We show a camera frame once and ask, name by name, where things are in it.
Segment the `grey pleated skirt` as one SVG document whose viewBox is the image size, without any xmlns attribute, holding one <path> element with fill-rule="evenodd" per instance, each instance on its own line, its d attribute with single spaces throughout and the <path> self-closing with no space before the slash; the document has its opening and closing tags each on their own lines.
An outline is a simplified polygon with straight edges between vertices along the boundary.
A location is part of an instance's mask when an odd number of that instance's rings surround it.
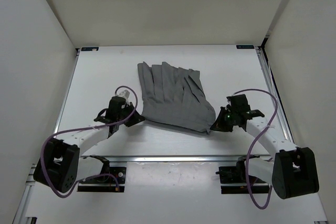
<svg viewBox="0 0 336 224">
<path fill-rule="evenodd" d="M 200 71 L 174 67 L 167 62 L 138 64 L 142 115 L 149 121 L 208 133 L 216 112 L 207 101 Z"/>
</svg>

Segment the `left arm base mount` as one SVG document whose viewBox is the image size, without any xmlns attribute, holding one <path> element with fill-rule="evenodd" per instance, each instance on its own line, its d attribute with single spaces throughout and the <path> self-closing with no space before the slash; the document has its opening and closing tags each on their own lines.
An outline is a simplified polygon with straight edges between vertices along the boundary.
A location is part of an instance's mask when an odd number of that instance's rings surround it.
<svg viewBox="0 0 336 224">
<path fill-rule="evenodd" d="M 111 163 L 107 158 L 90 155 L 80 158 L 77 179 L 78 192 L 123 193 L 127 167 Z"/>
</svg>

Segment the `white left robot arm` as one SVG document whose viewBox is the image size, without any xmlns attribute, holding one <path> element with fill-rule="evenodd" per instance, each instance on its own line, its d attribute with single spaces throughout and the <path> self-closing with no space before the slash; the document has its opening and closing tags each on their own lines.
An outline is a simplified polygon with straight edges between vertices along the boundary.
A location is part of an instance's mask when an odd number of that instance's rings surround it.
<svg viewBox="0 0 336 224">
<path fill-rule="evenodd" d="M 116 180 L 106 158 L 83 157 L 83 154 L 111 137 L 120 125 L 131 127 L 144 121 L 136 111 L 137 106 L 129 101 L 129 94 L 128 90 L 123 90 L 113 96 L 109 106 L 98 113 L 90 126 L 68 130 L 69 138 L 60 140 L 55 134 L 49 137 L 41 148 L 34 180 L 50 187 L 59 198 L 69 197 L 75 186 L 86 180 Z"/>
</svg>

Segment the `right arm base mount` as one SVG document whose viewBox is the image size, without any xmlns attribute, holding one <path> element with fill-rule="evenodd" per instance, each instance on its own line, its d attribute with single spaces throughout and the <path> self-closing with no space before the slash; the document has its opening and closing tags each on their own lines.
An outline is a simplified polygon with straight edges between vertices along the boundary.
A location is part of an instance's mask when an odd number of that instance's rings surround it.
<svg viewBox="0 0 336 224">
<path fill-rule="evenodd" d="M 235 166 L 220 166 L 216 175 L 220 179 L 220 188 L 222 195 L 249 194 L 245 176 L 246 156 L 238 159 Z M 263 180 L 250 176 L 249 182 L 253 194 L 267 194 L 269 185 Z"/>
</svg>

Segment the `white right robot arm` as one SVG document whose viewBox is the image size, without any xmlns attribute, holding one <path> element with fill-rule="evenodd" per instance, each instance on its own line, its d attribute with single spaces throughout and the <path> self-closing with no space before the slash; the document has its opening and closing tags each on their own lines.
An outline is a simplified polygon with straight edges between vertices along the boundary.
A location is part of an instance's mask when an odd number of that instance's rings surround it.
<svg viewBox="0 0 336 224">
<path fill-rule="evenodd" d="M 235 168 L 219 168 L 221 182 L 248 183 L 251 178 L 257 178 L 268 183 L 281 199 L 317 193 L 319 180 L 313 151 L 285 139 L 260 110 L 250 108 L 245 94 L 227 100 L 228 105 L 221 108 L 211 129 L 232 132 L 236 126 L 242 128 L 263 146 L 271 160 L 263 160 L 249 150 L 238 159 Z"/>
</svg>

